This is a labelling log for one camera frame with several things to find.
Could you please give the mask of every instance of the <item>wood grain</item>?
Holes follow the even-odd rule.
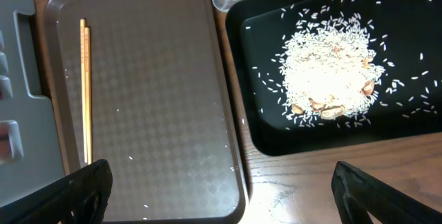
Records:
[[[47,1],[35,0],[37,31],[45,68],[48,56],[43,11]],[[226,15],[214,12],[222,57],[232,89],[231,97],[234,99],[233,112],[238,118],[240,146],[249,185],[250,204],[241,223],[340,223],[330,186],[335,164],[339,160],[361,168],[442,212],[441,133],[279,157],[260,153],[251,141],[245,119],[224,25]],[[52,89],[50,78],[46,76],[46,79]]]

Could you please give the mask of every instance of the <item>table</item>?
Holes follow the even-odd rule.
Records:
[[[43,13],[48,0],[35,0],[37,9],[37,56],[48,68]],[[241,223],[340,223],[330,186],[336,162],[344,160],[412,198],[442,212],[442,133],[385,140],[350,147],[266,156],[253,145],[233,57],[225,28],[226,14],[213,10],[222,58],[238,118],[242,161],[250,197]],[[45,73],[43,88],[50,96],[53,86]],[[58,111],[53,102],[55,113]],[[60,142],[61,152],[71,148]],[[66,171],[74,168],[65,167]]]

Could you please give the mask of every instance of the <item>tray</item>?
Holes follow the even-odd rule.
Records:
[[[442,96],[442,86],[434,85],[434,80],[440,84],[442,79],[438,72],[438,68],[442,67],[442,60],[439,59],[442,51],[439,46],[441,36],[438,34],[442,25],[437,20],[442,13],[439,2],[440,0],[344,0],[343,3],[340,0],[244,0],[235,4],[227,15],[227,33],[255,146],[265,154],[282,155],[440,131],[441,119],[434,113],[441,110]],[[272,93],[261,82],[269,78],[275,82],[283,81],[278,70],[280,64],[271,61],[276,53],[284,52],[281,47],[287,39],[282,40],[282,36],[290,37],[296,31],[296,22],[302,19],[298,12],[302,12],[303,8],[319,12],[323,5],[331,6],[324,16],[326,19],[330,15],[339,17],[340,11],[346,17],[359,12],[362,15],[361,23],[374,20],[375,29],[369,30],[372,38],[380,39],[382,35],[388,34],[385,40],[386,51],[383,46],[379,46],[379,41],[369,45],[369,48],[378,53],[374,63],[383,65],[388,73],[388,76],[384,73],[381,77],[382,84],[375,86],[379,97],[366,114],[371,125],[365,123],[353,128],[351,122],[352,128],[347,128],[345,123],[350,119],[339,117],[335,121],[321,121],[323,126],[296,127],[293,121],[281,116],[284,107],[277,104],[279,97],[285,102],[285,93]],[[420,60],[420,53],[424,53],[423,60]],[[395,63],[395,67],[383,63],[387,57]],[[421,76],[423,71],[429,73]],[[415,75],[420,78],[412,80],[411,77]],[[391,95],[385,91],[392,86],[393,79],[402,81],[405,87],[398,86],[398,91]],[[430,89],[429,94],[425,92],[425,87]],[[428,107],[423,104],[424,99],[420,94],[428,95]],[[408,102],[411,96],[414,96],[414,100]],[[380,101],[389,106],[381,106]],[[403,106],[396,105],[396,102],[402,102]],[[422,109],[411,114],[417,108]],[[423,109],[430,109],[431,113],[424,114]],[[402,114],[410,115],[411,118],[404,118]]]
[[[247,195],[210,0],[48,2],[60,135],[75,138],[84,166],[82,18],[92,33],[93,160],[113,174],[104,220],[238,222]]]

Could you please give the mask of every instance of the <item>black tray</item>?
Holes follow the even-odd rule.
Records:
[[[442,67],[442,60],[439,59],[442,46],[438,45],[442,32],[441,22],[438,21],[438,17],[442,16],[440,1],[357,0],[351,3],[345,0],[341,3],[340,0],[244,0],[235,4],[227,15],[226,26],[255,146],[265,154],[282,155],[440,131],[440,117],[434,111],[441,110],[442,85],[435,87],[433,82],[437,80],[442,84],[442,75],[438,71]],[[285,94],[272,93],[261,82],[267,73],[268,78],[275,82],[283,81],[278,72],[280,64],[271,61],[275,53],[282,53],[281,47],[288,40],[283,41],[281,37],[290,37],[296,32],[295,23],[300,19],[298,12],[301,9],[319,12],[325,4],[331,6],[325,19],[330,15],[337,17],[340,11],[346,17],[359,12],[362,15],[361,23],[374,20],[375,29],[370,29],[371,38],[380,39],[388,34],[386,51],[379,46],[379,42],[370,44],[370,48],[378,53],[374,63],[383,65],[387,69],[385,73],[389,74],[386,77],[384,73],[382,85],[376,85],[378,100],[366,114],[371,125],[365,123],[357,129],[348,129],[345,122],[349,118],[339,117],[335,121],[321,121],[324,126],[295,128],[292,121],[281,116],[284,107],[276,104],[279,97],[282,97],[282,102],[285,101]],[[286,9],[283,19],[281,8]],[[424,53],[422,61],[419,59],[421,52]],[[383,63],[386,57],[396,64],[394,68]],[[253,66],[258,67],[261,78],[258,78],[258,70],[253,70]],[[423,71],[429,73],[421,77]],[[411,80],[414,75],[420,78]],[[399,79],[405,83],[405,87],[398,86],[400,90],[390,95],[385,90],[391,86],[393,79]],[[427,108],[419,96],[427,94],[426,86],[430,89],[429,99],[426,100],[430,105]],[[408,102],[411,96],[414,96],[414,100]],[[381,106],[380,101],[389,106]],[[402,102],[403,106],[396,105],[396,102]],[[411,114],[416,108],[430,110],[432,105],[431,113],[421,110]]]

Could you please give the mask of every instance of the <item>pair of chopsticks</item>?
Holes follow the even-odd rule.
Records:
[[[92,163],[92,93],[90,90],[90,28],[80,20],[81,105],[83,111],[84,162]]]

